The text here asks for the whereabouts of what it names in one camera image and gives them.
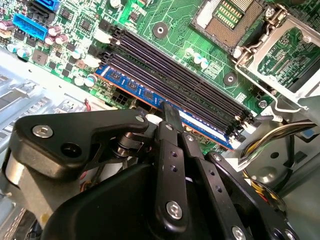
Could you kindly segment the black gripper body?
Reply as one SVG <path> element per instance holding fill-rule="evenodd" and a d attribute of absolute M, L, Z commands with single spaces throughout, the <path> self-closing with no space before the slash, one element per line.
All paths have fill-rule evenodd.
<path fill-rule="evenodd" d="M 155 170 L 146 164 L 126 169 L 64 202 L 49 218 L 43 240 L 220 240 L 207 223 L 195 185 L 187 180 L 188 225 L 183 233 L 157 226 Z"/>

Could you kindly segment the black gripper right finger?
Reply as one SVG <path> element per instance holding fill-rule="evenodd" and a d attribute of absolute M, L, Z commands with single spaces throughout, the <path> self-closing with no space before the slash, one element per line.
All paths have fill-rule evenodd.
<path fill-rule="evenodd" d="M 275 211 L 218 153 L 203 155 L 187 133 L 178 137 L 185 166 L 214 240 L 297 240 L 285 216 Z"/>

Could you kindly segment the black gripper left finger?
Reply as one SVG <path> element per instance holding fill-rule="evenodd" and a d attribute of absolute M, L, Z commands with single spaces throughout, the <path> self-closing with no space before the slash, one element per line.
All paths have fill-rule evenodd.
<path fill-rule="evenodd" d="M 179 114 L 146 117 L 135 109 L 30 115 L 20 118 L 9 141 L 9 180 L 24 207 L 44 227 L 64 202 L 76 196 L 81 175 L 126 157 L 155 164 L 155 215 L 175 217 L 169 201 L 187 207 L 184 152 L 178 146 Z"/>

